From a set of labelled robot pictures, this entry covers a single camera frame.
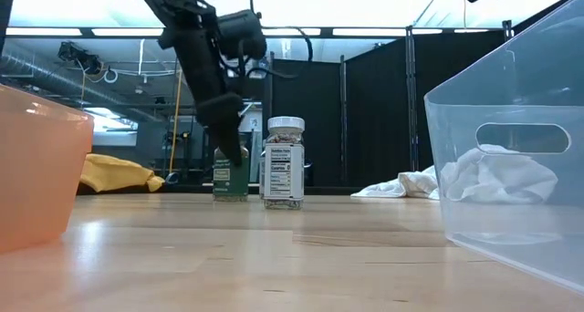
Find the nutrition facts label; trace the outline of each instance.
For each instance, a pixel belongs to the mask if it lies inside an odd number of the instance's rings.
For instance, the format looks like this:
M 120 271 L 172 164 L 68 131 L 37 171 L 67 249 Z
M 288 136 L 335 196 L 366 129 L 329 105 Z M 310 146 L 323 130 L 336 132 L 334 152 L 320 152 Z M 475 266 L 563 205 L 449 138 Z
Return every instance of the nutrition facts label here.
M 299 145 L 266 145 L 267 196 L 296 198 L 303 195 L 303 150 Z

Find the green glass jar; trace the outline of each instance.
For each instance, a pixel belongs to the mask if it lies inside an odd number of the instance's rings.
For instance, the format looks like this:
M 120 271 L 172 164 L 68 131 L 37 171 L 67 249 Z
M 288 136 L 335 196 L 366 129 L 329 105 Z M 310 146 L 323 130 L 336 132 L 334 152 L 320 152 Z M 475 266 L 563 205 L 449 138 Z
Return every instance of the green glass jar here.
M 247 202 L 249 192 L 249 151 L 241 143 L 242 164 L 239 167 L 215 149 L 213 198 L 216 202 Z

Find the white bottle cap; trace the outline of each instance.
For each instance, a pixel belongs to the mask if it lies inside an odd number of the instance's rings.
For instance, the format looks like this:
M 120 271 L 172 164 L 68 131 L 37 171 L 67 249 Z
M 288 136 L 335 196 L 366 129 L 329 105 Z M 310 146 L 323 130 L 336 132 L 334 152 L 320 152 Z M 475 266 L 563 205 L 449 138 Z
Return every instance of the white bottle cap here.
M 267 120 L 267 130 L 275 128 L 292 128 L 304 131 L 304 120 L 300 117 L 273 117 Z

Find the plastic bin handle hole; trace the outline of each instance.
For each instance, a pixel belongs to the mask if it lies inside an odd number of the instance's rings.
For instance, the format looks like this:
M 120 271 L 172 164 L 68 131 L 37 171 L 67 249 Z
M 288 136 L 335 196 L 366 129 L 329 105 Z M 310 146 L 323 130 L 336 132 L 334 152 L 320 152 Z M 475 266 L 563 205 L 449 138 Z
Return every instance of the plastic bin handle hole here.
M 478 149 L 486 154 L 493 153 L 481 149 L 484 144 L 505 148 L 508 154 L 557 154 L 568 150 L 570 137 L 556 124 L 487 123 L 476 130 L 476 143 Z

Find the ventilation duct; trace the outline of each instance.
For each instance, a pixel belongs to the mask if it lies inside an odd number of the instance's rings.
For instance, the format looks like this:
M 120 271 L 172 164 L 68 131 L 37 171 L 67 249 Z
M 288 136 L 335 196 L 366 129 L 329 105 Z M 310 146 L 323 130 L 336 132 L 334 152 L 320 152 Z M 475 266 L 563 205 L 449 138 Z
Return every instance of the ventilation duct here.
M 72 79 L 70 71 L 64 68 L 55 69 L 55 65 L 51 62 L 18 46 L 14 42 L 5 42 L 2 58 L 0 59 L 0 71 L 7 75 L 17 75 L 19 79 L 28 84 L 65 97 L 78 97 L 81 94 L 81 80 Z M 126 99 L 116 96 L 113 92 L 108 92 L 100 85 L 90 81 L 86 81 L 84 99 L 88 102 L 97 103 L 128 103 Z M 123 113 L 127 118 L 133 120 L 161 120 L 140 109 L 124 109 L 117 110 L 117 112 Z

